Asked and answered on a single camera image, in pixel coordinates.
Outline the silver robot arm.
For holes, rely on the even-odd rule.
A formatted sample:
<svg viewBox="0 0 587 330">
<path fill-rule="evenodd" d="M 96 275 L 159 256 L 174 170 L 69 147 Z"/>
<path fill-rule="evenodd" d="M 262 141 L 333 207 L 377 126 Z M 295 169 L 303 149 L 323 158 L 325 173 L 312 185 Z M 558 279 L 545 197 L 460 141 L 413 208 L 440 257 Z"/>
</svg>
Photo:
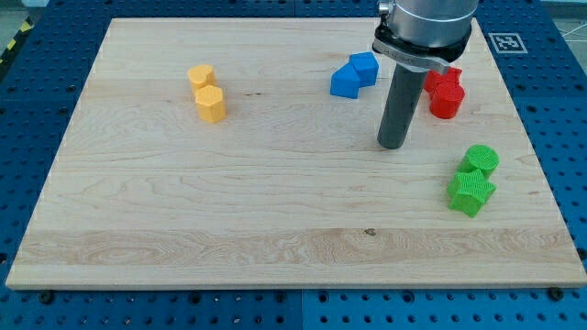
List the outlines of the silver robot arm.
<svg viewBox="0 0 587 330">
<path fill-rule="evenodd" d="M 372 49 L 412 72 L 444 74 L 463 53 L 478 0 L 380 1 Z"/>
</svg>

